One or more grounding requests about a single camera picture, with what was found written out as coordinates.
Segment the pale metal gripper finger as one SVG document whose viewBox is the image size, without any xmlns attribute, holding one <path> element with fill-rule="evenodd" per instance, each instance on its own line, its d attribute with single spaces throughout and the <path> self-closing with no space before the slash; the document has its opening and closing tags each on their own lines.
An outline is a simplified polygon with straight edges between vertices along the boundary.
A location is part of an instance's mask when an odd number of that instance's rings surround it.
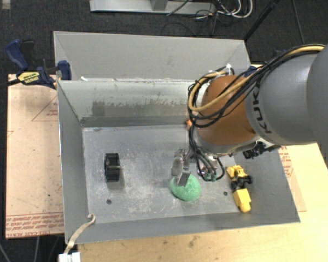
<svg viewBox="0 0 328 262">
<path fill-rule="evenodd" d="M 175 157 L 171 167 L 172 176 L 179 176 L 183 171 L 183 160 L 181 157 Z"/>
<path fill-rule="evenodd" d="M 182 170 L 177 177 L 177 186 L 185 187 L 191 173 L 189 170 Z"/>
</svg>

